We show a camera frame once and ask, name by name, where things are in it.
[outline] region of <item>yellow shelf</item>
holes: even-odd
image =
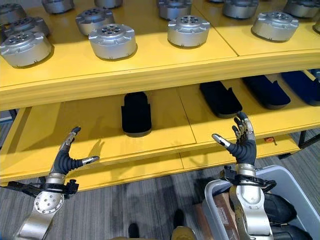
[[[193,4],[239,56],[315,49],[319,51],[320,36],[312,29],[319,15],[313,19],[298,18],[299,27],[287,42],[266,41],[251,33],[251,27],[259,13],[282,11],[286,2],[287,0],[259,1],[255,16],[243,20],[224,16],[223,3],[194,0]]]
[[[285,108],[261,107],[240,79],[223,82],[226,87],[233,88],[242,103],[257,139],[320,126],[320,107],[302,102],[279,74],[268,75],[268,78],[278,80],[291,98]],[[212,133],[235,141],[231,129],[233,120],[216,117],[197,84],[152,90],[146,94],[151,105],[152,132],[139,138],[128,137],[122,131],[124,95],[22,108],[0,153],[0,183],[47,175],[62,140],[74,126],[81,126],[82,130],[72,144],[70,155],[75,159],[100,156],[98,162],[83,169],[217,147]]]
[[[82,130],[72,144],[74,159],[100,156],[87,167],[99,167],[163,155],[168,149],[194,144],[176,88],[146,92],[152,132],[128,137],[122,130],[124,95],[90,98],[24,108],[1,150],[0,182],[47,175],[67,133]]]
[[[257,141],[257,156],[265,158],[299,150],[288,135],[275,138],[277,146],[264,140]],[[92,169],[79,169],[67,176],[67,181],[76,179],[79,191],[102,188],[117,184],[182,173],[201,168],[234,163],[234,158],[222,147],[154,157]]]
[[[290,97],[291,102],[284,108],[269,110],[262,107],[241,79],[223,81],[223,85],[232,90],[242,105],[242,111],[248,114],[257,139],[298,132],[320,126],[320,107],[304,103],[286,85],[280,74],[267,75],[272,82],[278,81],[281,88]],[[212,141],[211,133],[223,135],[235,141],[231,129],[235,122],[232,118],[215,116],[205,101],[198,84],[178,88],[182,104],[192,128],[197,144]]]
[[[48,24],[54,54],[23,69],[0,58],[0,110],[320,66],[320,38],[311,30],[312,22],[302,23],[287,43],[270,43],[247,33],[253,18],[236,21],[213,11],[223,18],[223,26],[216,25],[206,4],[195,0],[192,14],[204,15],[215,28],[201,47],[181,49],[167,41],[167,21],[158,17],[154,1],[125,0],[113,10],[115,21],[135,29],[138,50],[118,61],[97,58],[78,31],[75,16],[92,7],[92,1],[75,0],[75,10],[65,14],[49,15],[42,7],[28,9],[30,16],[42,17]],[[232,37],[223,33],[226,26]]]
[[[264,139],[256,141],[258,159],[299,151],[299,147],[289,135],[276,136],[274,139],[276,144],[274,142],[265,142]],[[235,158],[219,146],[182,152],[180,156],[183,167],[186,170],[236,163]]]

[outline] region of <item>gray carpet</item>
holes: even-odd
[[[320,129],[310,130],[306,139],[319,133]],[[293,137],[298,140],[299,134],[295,133]],[[256,167],[281,165],[287,168],[319,213],[319,156],[320,142],[283,160],[277,157],[260,159]],[[56,214],[47,239],[105,240],[128,236],[129,224],[136,222],[142,237],[168,240],[173,230],[174,212],[181,208],[186,215],[186,224],[202,240],[193,204],[203,200],[204,186],[221,169],[212,167],[79,192],[67,200]],[[11,239],[31,212],[33,202],[32,197],[21,192],[0,189],[0,232],[3,240]]]

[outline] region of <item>black foot pad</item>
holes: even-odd
[[[211,111],[219,118],[232,118],[242,110],[232,88],[227,90],[221,81],[201,83],[200,90]]]
[[[285,224],[297,216],[295,207],[283,197],[265,193],[264,210],[271,223]]]
[[[306,231],[292,225],[271,226],[274,240],[312,240]]]
[[[136,223],[131,223],[128,229],[129,238],[130,239],[138,239],[140,238],[139,227]]]
[[[311,80],[303,71],[281,73],[282,78],[305,103],[320,106],[320,82]]]
[[[122,129],[129,137],[137,138],[151,132],[151,109],[147,95],[140,91],[128,93],[121,106]]]
[[[280,109],[291,102],[278,81],[272,83],[265,75],[244,77],[243,82],[258,102],[267,109]]]

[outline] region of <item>silver metal cover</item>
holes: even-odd
[[[0,5],[0,25],[13,23],[26,16],[27,14],[20,4],[7,3]]]
[[[41,214],[51,214],[62,207],[64,200],[62,193],[42,191],[36,196],[34,207]]]
[[[75,22],[79,31],[88,36],[94,29],[106,24],[114,24],[115,19],[112,11],[107,8],[94,7],[83,11],[76,16]]]
[[[42,0],[42,5],[48,14],[61,14],[75,7],[74,0]]]
[[[313,18],[319,9],[319,0],[288,0],[283,11],[299,18]]]
[[[123,3],[123,0],[94,0],[94,4],[100,8],[113,9],[120,7]]]
[[[258,5],[258,0],[225,0],[222,12],[231,18],[248,19],[255,15]]]
[[[91,47],[99,58],[128,57],[137,49],[135,31],[123,24],[107,24],[89,33]]]
[[[49,28],[46,22],[41,17],[24,17],[10,24],[9,28],[4,31],[5,35],[9,37],[20,32],[40,32],[47,36]]]
[[[284,12],[259,13],[251,31],[271,41],[288,41],[299,26],[299,21]]]
[[[1,56],[13,67],[35,64],[51,52],[52,46],[42,32],[21,32],[8,37],[0,46]]]
[[[159,7],[159,3],[166,3],[168,0],[155,0],[156,5]],[[193,0],[186,0],[186,2],[191,3],[193,2]]]
[[[187,15],[168,24],[168,41],[182,47],[195,47],[206,42],[210,23],[202,17]]]
[[[191,14],[190,0],[164,0],[159,2],[159,16],[163,19],[173,20]]]

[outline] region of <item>robotic finger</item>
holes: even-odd
[[[67,135],[67,138],[59,148],[45,183],[41,184],[41,188],[32,187],[34,191],[38,190],[39,194],[35,197],[30,216],[15,234],[15,240],[43,240],[49,231],[54,215],[63,206],[65,196],[68,197],[78,191],[79,185],[76,184],[74,179],[64,185],[66,175],[73,169],[99,160],[98,156],[90,156],[78,160],[69,156],[71,144],[80,130],[81,128],[77,126]]]

